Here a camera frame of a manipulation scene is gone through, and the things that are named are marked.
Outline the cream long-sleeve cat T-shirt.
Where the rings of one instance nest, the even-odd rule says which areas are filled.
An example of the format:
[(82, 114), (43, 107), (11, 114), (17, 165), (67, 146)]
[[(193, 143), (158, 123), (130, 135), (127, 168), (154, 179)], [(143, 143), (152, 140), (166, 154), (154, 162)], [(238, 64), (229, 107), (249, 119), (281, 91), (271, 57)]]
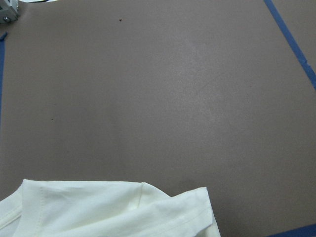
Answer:
[(142, 182), (34, 181), (0, 202), (3, 237), (218, 237), (205, 187), (169, 196)]

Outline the aluminium frame post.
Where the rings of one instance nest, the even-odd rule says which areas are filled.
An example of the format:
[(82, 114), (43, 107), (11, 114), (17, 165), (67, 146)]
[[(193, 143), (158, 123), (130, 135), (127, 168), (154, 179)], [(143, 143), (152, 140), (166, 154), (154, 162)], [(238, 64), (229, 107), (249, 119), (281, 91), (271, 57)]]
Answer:
[(0, 0), (0, 23), (10, 23), (18, 20), (18, 0)]

